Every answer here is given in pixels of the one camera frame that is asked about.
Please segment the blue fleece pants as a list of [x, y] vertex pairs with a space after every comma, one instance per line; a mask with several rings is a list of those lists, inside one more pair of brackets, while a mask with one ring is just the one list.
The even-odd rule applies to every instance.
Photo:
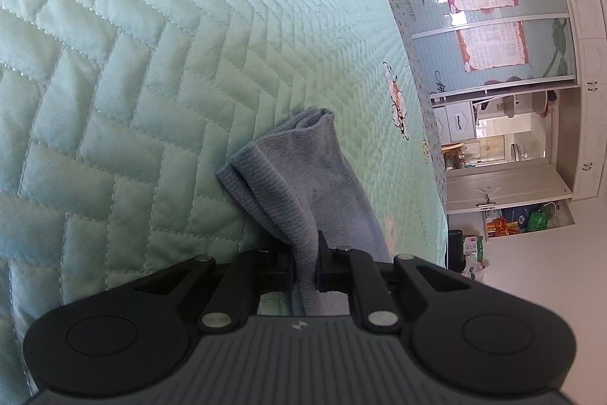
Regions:
[[311, 107], [228, 160], [217, 178], [266, 231], [293, 250], [295, 315], [344, 315], [348, 298], [315, 286], [319, 241], [349, 246], [387, 262], [390, 253], [373, 208], [341, 152], [334, 115]]

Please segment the black chair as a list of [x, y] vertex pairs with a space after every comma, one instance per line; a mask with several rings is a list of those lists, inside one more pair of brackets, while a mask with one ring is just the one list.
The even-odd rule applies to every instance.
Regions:
[[462, 230], [450, 230], [448, 232], [448, 269], [454, 273], [462, 273], [466, 266], [464, 254], [464, 234]]

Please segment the white drawer cabinet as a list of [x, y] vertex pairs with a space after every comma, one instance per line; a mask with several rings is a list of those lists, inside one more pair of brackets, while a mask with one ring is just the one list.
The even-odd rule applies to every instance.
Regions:
[[475, 139], [475, 117], [470, 102], [436, 107], [434, 115], [441, 145]]

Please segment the room door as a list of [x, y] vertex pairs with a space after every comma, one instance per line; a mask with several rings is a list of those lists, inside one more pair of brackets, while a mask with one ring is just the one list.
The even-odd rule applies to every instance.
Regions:
[[449, 215], [570, 199], [572, 191], [545, 159], [447, 172]]

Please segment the green quilted bee bedspread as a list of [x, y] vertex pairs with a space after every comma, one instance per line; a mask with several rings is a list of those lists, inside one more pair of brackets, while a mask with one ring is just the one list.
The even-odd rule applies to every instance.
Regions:
[[392, 0], [1, 0], [1, 400], [59, 305], [260, 229], [216, 173], [311, 106], [389, 249], [432, 262], [445, 180], [417, 61]]

